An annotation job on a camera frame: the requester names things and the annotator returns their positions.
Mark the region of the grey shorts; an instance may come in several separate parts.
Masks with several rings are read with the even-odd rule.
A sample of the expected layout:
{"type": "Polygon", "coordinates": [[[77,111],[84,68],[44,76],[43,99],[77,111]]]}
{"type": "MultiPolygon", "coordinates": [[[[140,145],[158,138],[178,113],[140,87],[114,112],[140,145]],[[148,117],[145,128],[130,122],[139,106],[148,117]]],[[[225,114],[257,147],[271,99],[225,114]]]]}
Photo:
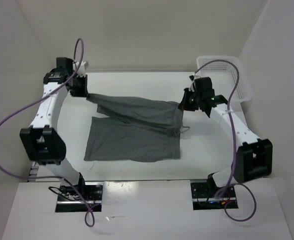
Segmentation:
{"type": "Polygon", "coordinates": [[[103,117],[91,119],[84,161],[152,163],[181,157],[180,103],[94,93],[87,101],[103,117]]]}

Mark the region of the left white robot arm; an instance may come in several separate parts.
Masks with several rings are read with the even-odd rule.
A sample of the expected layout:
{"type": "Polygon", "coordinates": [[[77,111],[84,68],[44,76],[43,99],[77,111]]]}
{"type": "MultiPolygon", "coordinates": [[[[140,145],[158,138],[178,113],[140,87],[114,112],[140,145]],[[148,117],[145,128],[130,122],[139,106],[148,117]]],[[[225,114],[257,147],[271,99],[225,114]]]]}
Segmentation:
{"type": "Polygon", "coordinates": [[[63,193],[76,200],[87,194],[84,177],[67,160],[67,147],[58,134],[57,126],[63,102],[67,95],[86,98],[88,76],[87,61],[74,61],[67,57],[56,59],[56,68],[43,78],[43,97],[36,116],[19,136],[28,158],[44,166],[60,178],[63,193]]]}

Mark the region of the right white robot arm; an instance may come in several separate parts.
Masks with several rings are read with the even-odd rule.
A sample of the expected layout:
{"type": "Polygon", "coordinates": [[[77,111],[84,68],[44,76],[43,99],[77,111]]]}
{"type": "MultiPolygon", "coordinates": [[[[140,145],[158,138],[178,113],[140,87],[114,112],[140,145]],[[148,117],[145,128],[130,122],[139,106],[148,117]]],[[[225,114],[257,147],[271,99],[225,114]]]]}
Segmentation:
{"type": "Polygon", "coordinates": [[[207,177],[206,191],[217,197],[224,187],[263,178],[272,172],[273,144],[253,133],[234,113],[223,95],[216,95],[210,77],[190,76],[191,85],[184,89],[178,108],[201,110],[218,124],[231,139],[233,157],[230,167],[207,177]]]}

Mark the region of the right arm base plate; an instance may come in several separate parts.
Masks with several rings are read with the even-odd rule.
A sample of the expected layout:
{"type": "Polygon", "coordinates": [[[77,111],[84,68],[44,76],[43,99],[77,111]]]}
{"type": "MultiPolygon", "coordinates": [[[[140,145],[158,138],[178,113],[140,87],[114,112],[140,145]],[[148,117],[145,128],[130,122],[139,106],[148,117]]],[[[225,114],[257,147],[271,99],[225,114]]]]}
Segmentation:
{"type": "Polygon", "coordinates": [[[214,198],[215,192],[210,192],[204,180],[190,182],[193,210],[238,209],[236,192],[229,187],[222,198],[214,198]]]}

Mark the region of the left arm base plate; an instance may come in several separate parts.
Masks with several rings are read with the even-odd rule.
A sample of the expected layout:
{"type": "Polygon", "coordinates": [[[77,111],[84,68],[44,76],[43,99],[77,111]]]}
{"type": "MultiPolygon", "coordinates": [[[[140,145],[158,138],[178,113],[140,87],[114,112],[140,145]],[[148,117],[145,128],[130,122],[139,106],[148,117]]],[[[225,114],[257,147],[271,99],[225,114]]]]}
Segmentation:
{"type": "MultiPolygon", "coordinates": [[[[82,196],[93,212],[100,212],[102,210],[103,186],[104,184],[102,182],[87,182],[84,186],[82,196]]],[[[84,202],[70,186],[50,186],[48,189],[57,195],[56,213],[79,213],[87,211],[84,202]]]]}

